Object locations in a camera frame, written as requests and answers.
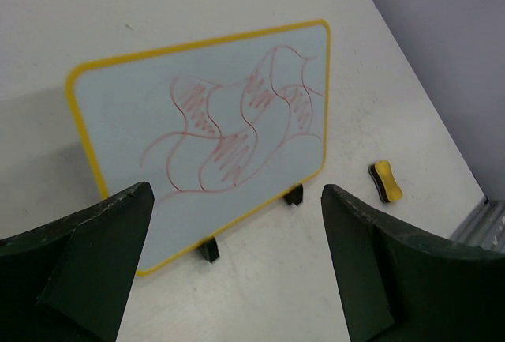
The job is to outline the yellow-framed whiteboard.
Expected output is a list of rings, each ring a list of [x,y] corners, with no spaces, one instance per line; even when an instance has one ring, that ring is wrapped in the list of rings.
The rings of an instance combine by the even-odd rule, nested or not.
[[[145,276],[324,168],[331,29],[305,21],[75,67],[65,94],[102,197],[146,181]]]

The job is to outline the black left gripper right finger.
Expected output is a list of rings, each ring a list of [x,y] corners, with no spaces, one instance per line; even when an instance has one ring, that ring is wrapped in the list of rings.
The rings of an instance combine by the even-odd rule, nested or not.
[[[334,184],[321,207],[352,341],[501,341],[504,256],[423,231]]]

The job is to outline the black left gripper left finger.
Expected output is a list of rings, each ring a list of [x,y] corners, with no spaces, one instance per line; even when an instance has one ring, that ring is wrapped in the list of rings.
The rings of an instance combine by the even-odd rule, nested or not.
[[[115,341],[154,194],[137,184],[1,241],[3,341]]]

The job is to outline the yellow bone-shaped eraser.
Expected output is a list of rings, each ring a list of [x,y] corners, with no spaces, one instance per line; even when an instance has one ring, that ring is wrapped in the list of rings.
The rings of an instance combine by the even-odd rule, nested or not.
[[[402,199],[403,192],[398,185],[387,160],[377,161],[368,167],[368,172],[375,183],[380,200],[384,203],[395,203]]]

